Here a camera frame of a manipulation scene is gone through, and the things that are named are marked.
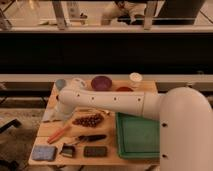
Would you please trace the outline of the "cream gripper fingers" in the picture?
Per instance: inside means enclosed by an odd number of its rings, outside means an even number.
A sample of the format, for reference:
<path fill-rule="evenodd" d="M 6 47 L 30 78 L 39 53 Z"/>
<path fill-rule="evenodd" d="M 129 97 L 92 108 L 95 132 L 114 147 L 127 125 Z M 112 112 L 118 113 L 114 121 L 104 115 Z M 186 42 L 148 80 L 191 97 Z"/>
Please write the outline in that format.
<path fill-rule="evenodd" d="M 63 127 L 64 128 L 70 128 L 71 127 L 70 120 L 64 120 L 63 121 Z"/>

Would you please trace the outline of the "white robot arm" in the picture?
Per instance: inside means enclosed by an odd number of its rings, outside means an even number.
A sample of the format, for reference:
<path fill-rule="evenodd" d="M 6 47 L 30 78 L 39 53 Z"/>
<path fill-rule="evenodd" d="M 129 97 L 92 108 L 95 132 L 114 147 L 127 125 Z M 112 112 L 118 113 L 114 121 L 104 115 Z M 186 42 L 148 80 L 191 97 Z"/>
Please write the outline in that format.
<path fill-rule="evenodd" d="M 59 79 L 55 85 L 63 115 L 82 106 L 158 120 L 161 171 L 213 171 L 213 108 L 199 91 L 91 91 L 80 78 Z"/>

